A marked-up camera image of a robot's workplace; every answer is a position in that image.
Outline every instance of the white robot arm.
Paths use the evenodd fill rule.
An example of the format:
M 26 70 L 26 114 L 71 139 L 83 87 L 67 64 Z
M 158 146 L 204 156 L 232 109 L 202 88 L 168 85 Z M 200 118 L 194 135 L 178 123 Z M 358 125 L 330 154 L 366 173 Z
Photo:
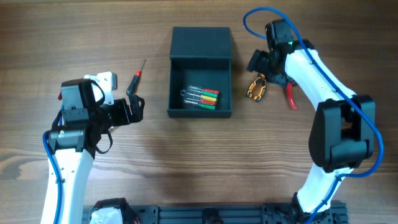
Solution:
M 58 113 L 49 135 L 44 139 L 61 175 L 61 194 L 58 194 L 57 178 L 49 159 L 49 183 L 41 224 L 55 223 L 56 216 L 57 224 L 81 223 L 86 183 L 95 153 L 107 152 L 96 147 L 101 135 L 108 134 L 112 145 L 110 127 L 142 120 L 144 100 L 128 95 L 128 106 L 125 99 L 113 99 L 112 90 L 115 89 L 117 76 L 111 72 L 62 83 L 64 109 Z M 58 126 L 62 117 L 65 125 Z M 121 217 L 122 209 L 100 209 L 93 214 L 92 223 L 124 223 Z
M 374 102 L 368 96 L 356 96 L 345 87 L 323 64 L 314 46 L 305 41 L 313 57 L 311 61 L 284 20 L 266 25 L 267 42 L 270 52 L 256 50 L 247 70 L 265 75 L 268 83 L 287 89 L 292 83 L 304 91 L 315 108 L 315 119 L 308 142 L 310 155 L 314 161 L 304 186 L 294 195 L 292 204 L 292 223 L 305 222 L 315 209 L 323 204 L 318 213 L 330 208 L 330 201 L 340 186 L 341 178 L 333 190 L 336 177 L 350 174 L 363 159 L 372 156 L 374 147 L 373 131 L 351 109 L 343 97 L 336 92 L 326 78 L 314 66 L 317 63 L 328 78 L 348 97 L 350 97 L 374 122 Z M 342 129 L 345 120 L 352 123 L 351 128 Z M 324 198 L 331 191 L 331 197 Z

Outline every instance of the green screwdriver handle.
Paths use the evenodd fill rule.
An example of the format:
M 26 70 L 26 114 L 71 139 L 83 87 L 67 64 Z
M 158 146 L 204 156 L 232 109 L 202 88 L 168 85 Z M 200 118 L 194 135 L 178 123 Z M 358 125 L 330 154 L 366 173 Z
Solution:
M 209 92 L 206 92 L 206 91 L 203 91 L 202 94 L 205 95 L 205 96 L 213 97 L 213 98 L 217 98 L 217 96 L 218 96 L 215 93 L 209 93 Z
M 203 104 L 201 104 L 201 103 L 199 104 L 199 106 L 202 107 L 202 108 L 209 109 L 209 110 L 215 110 L 215 109 L 216 109 L 215 106 L 203 105 Z

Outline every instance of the screwdriver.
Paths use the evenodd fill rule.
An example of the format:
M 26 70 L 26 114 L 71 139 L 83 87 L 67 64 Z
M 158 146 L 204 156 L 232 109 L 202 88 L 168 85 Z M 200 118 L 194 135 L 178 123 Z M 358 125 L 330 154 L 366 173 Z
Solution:
M 202 98 L 202 99 L 204 99 L 204 100 L 210 100 L 210 101 L 213 101 L 213 102 L 216 102 L 216 101 L 217 101 L 217 98 L 213 98 L 213 97 L 210 97 L 210 96 L 195 95 L 195 94 L 192 94 L 192 93 L 188 93 L 188 94 L 189 94 L 189 95 L 192 95 L 192 96 L 197 96 L 197 97 Z
M 216 102 L 215 101 L 204 100 L 204 99 L 196 100 L 196 99 L 189 99 L 189 98 L 187 98 L 187 100 L 199 101 L 199 103 L 201 103 L 201 104 L 206 104 L 206 105 L 210 105 L 210 106 L 216 106 Z
M 185 102 L 187 102 L 187 103 L 192 103 L 192 104 L 194 104 L 194 105 L 200 106 L 201 108 L 206 108 L 206 109 L 209 109 L 209 110 L 215 110 L 215 109 L 216 109 L 215 106 L 204 105 L 204 104 L 197 103 L 197 102 L 193 102 L 193 101 L 185 100 Z
M 193 88 L 193 89 L 196 89 L 196 90 L 201 90 L 201 91 L 206 91 L 206 92 L 209 92 L 209 93 L 219 94 L 219 91 L 217 91 L 217 90 L 201 89 L 201 88 L 194 87 L 194 86 L 191 86 L 190 88 Z
M 142 69 L 144 68 L 144 65 L 145 65 L 146 61 L 147 60 L 145 59 L 144 63 L 142 63 L 142 65 L 141 65 L 141 68 L 137 70 L 136 74 L 132 78 L 131 83 L 129 85 L 129 88 L 127 88 L 127 92 L 126 92 L 127 95 L 133 95 L 134 92 L 136 91 L 139 79 L 141 77 Z
M 217 94 L 216 93 L 210 93 L 210 92 L 207 92 L 207 91 L 199 91 L 198 89 L 192 89 L 192 91 L 201 93 L 202 95 L 205 95 L 205 96 L 210 96 L 210 97 L 217 98 Z

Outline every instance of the black metal base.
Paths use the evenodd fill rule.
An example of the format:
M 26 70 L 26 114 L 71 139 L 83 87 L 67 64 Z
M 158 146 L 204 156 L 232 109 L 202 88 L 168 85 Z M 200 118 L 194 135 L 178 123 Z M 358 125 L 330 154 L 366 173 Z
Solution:
M 204 224 L 203 211 L 218 210 L 225 224 L 288 224 L 289 203 L 265 203 L 260 206 L 206 206 L 206 207 L 158 207 L 156 205 L 133 205 L 131 208 L 140 217 L 141 224 Z M 82 224 L 89 224 L 91 210 L 84 209 Z M 316 224 L 348 224 L 345 203 L 332 202 L 329 214 Z

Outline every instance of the dark green box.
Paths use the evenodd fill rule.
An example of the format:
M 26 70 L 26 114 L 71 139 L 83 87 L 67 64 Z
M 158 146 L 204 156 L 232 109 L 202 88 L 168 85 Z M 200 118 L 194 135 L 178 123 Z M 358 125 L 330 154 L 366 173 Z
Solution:
M 228 27 L 174 27 L 170 49 L 169 117 L 231 117 L 231 60 Z M 220 91 L 217 109 L 184 104 L 180 92 L 188 85 Z

